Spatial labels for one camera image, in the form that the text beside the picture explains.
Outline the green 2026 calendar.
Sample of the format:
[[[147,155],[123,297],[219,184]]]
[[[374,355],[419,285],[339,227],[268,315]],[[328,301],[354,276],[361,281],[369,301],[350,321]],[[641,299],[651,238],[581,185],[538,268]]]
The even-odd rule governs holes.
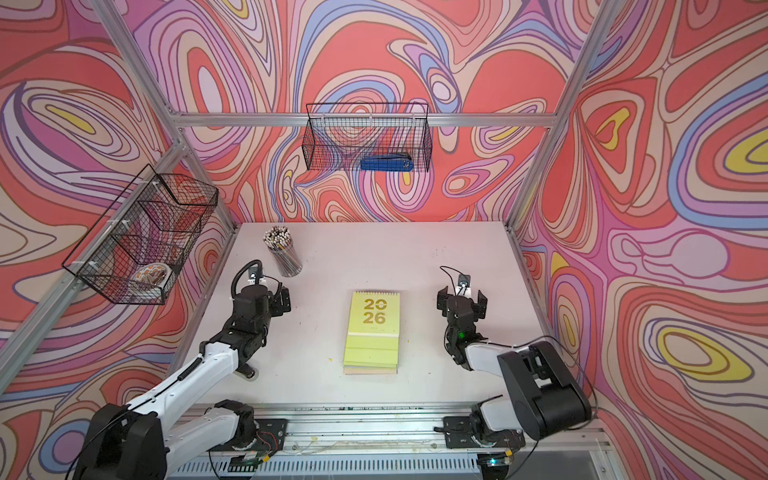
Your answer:
[[[399,292],[355,291],[350,303],[344,368],[396,371],[400,313]]]

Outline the peach 2026 calendar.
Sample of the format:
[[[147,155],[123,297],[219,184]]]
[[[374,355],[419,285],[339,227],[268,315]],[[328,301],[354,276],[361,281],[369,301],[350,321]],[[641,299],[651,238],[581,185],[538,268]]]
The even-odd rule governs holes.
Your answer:
[[[397,368],[381,367],[344,367],[345,375],[390,375],[397,374]]]

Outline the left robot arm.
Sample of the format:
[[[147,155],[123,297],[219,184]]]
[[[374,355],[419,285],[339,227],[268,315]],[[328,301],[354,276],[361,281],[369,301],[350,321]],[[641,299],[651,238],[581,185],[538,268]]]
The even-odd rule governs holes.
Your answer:
[[[250,358],[265,346],[271,319],[290,310],[285,286],[244,287],[234,295],[222,330],[201,343],[192,361],[129,403],[108,404],[93,415],[66,478],[165,479],[214,447],[253,448],[261,431],[253,408],[243,402],[222,400],[192,421],[178,421],[228,377],[254,378]]]

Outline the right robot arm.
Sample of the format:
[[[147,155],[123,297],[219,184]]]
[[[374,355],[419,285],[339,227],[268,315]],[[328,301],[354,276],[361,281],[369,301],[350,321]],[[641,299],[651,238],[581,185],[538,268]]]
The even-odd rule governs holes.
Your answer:
[[[493,448],[511,434],[539,441],[576,429],[593,419],[587,394],[551,342],[542,338],[519,346],[490,341],[477,330],[487,312],[487,297],[436,294],[436,308],[446,319],[443,345],[448,356],[469,372],[494,375],[506,392],[475,404],[465,417],[444,421],[444,435],[461,435]]]

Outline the beige and black stapler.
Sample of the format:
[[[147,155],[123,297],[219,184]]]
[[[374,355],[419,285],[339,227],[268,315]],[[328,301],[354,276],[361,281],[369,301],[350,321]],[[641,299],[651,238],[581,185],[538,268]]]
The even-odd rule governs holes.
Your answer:
[[[249,381],[255,380],[258,376],[257,370],[251,367],[249,364],[238,366],[236,373]]]

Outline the clear cup of coloured pencils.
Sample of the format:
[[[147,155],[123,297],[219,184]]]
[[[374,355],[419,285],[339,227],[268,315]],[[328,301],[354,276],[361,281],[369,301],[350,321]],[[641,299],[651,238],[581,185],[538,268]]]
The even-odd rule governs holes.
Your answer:
[[[280,273],[284,277],[295,277],[302,271],[302,263],[296,252],[293,237],[285,226],[272,226],[263,237],[267,249],[272,253]]]

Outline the tape roll in basket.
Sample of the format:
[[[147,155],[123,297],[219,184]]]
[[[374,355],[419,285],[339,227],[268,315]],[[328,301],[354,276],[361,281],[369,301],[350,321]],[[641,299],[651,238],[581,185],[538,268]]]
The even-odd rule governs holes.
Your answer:
[[[155,262],[140,266],[129,279],[129,291],[133,295],[157,298],[170,278],[171,268],[166,263]]]

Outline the blue stapler in basket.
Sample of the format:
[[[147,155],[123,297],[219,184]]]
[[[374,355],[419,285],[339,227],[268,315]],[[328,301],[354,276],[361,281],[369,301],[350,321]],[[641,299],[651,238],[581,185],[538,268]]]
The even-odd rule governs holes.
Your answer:
[[[414,162],[407,153],[388,153],[369,155],[360,160],[362,171],[374,172],[410,172],[414,169]]]

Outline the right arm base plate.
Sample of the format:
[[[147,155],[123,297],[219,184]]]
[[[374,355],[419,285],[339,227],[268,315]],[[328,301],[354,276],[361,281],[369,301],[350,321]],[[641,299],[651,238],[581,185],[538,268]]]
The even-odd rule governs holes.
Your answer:
[[[526,446],[525,436],[517,430],[490,430],[479,417],[446,416],[433,431],[443,436],[448,449],[494,449],[518,451]]]

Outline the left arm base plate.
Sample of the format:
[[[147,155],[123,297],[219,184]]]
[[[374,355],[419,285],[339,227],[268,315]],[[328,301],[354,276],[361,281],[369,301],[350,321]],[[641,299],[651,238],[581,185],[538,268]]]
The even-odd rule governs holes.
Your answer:
[[[213,452],[249,452],[274,454],[284,448],[288,420],[285,418],[257,418],[256,432],[247,441],[231,440],[212,448]]]

